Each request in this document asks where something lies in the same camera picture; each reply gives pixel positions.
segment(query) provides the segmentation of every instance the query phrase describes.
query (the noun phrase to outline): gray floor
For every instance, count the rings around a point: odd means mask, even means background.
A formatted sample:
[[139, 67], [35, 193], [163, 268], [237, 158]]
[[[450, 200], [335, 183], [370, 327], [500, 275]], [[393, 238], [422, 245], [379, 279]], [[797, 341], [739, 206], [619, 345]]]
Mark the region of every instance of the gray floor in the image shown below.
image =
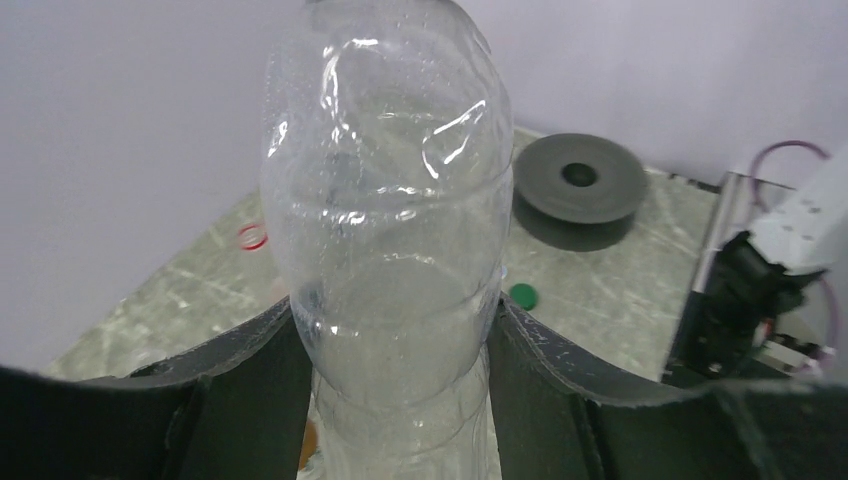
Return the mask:
[[[517, 134], [515, 152], [532, 139]], [[716, 196], [658, 172], [649, 177], [634, 229], [603, 251], [559, 251], [512, 222], [504, 290], [534, 285], [539, 321], [614, 365], [658, 378]], [[263, 305], [248, 288], [235, 246], [237, 229], [259, 212], [258, 196], [245, 198], [45, 373], [71, 380], [126, 375], [259, 313]], [[500, 478], [490, 431], [491, 474]]]

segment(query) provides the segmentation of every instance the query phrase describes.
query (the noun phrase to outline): white wall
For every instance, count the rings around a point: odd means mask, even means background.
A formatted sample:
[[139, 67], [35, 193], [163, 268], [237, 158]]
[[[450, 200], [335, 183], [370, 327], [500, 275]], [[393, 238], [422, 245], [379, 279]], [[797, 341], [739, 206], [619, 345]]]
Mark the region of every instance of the white wall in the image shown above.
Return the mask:
[[0, 362], [45, 366], [254, 188], [295, 4], [0, 2]]
[[[299, 3], [0, 2], [0, 362], [45, 365], [253, 188], [271, 26]], [[848, 140], [848, 2], [459, 3], [536, 130], [707, 181]]]
[[458, 3], [520, 125], [608, 137], [713, 183], [778, 140], [848, 141], [844, 0]]

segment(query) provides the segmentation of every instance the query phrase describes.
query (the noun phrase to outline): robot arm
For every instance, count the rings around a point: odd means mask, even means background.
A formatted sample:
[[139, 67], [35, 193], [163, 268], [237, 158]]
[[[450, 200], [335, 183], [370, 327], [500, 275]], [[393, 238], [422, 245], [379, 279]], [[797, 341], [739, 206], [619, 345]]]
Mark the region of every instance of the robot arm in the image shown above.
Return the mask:
[[804, 185], [771, 212], [754, 220], [750, 243], [786, 275], [826, 270], [848, 239], [848, 148], [825, 162]]
[[[764, 345], [763, 331], [774, 331], [780, 315], [804, 303], [805, 288], [838, 259], [842, 239], [848, 239], [844, 179], [848, 149], [747, 229], [723, 245], [707, 245], [714, 256], [705, 255], [696, 276], [665, 381], [676, 383], [671, 372], [679, 367], [706, 378], [741, 374]], [[747, 191], [750, 178], [732, 180], [722, 204], [745, 196], [740, 192]], [[737, 206], [747, 218], [750, 202]], [[713, 228], [720, 234], [720, 225]]]

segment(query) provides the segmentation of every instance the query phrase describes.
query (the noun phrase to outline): crushed plastic bottle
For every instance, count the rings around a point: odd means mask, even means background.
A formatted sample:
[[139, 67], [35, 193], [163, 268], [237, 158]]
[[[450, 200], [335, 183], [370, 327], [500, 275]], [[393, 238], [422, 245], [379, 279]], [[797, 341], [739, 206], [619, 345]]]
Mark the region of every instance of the crushed plastic bottle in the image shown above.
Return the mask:
[[512, 198], [488, 46], [444, 0], [309, 2], [279, 31], [262, 200], [327, 478], [485, 478]]

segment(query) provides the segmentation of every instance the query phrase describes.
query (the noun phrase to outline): bottle cap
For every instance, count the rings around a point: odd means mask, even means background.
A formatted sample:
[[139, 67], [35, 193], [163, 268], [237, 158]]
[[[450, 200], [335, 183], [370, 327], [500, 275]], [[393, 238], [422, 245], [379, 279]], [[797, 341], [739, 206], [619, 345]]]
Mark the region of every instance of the bottle cap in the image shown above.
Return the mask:
[[533, 310], [533, 307], [535, 307], [536, 303], [539, 301], [539, 294], [536, 293], [536, 289], [526, 283], [517, 283], [513, 285], [513, 287], [509, 289], [509, 296], [515, 301], [515, 303], [528, 312]]

